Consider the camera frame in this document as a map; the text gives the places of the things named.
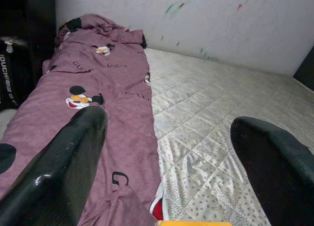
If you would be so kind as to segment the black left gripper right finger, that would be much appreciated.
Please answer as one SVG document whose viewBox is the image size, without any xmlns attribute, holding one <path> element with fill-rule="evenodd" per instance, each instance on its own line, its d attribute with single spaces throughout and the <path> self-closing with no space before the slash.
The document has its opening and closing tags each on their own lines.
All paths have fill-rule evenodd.
<svg viewBox="0 0 314 226">
<path fill-rule="evenodd" d="M 314 224 L 314 156 L 288 131 L 240 116 L 231 141 L 249 182 L 273 226 Z"/>
</svg>

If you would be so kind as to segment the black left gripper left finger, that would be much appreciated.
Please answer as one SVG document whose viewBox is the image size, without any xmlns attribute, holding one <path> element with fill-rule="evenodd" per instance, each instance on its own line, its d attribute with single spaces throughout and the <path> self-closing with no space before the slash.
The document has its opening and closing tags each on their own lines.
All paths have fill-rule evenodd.
<svg viewBox="0 0 314 226">
<path fill-rule="evenodd" d="M 76 226 L 95 180 L 107 121 L 100 107 L 79 110 L 1 198 L 1 225 Z"/>
</svg>

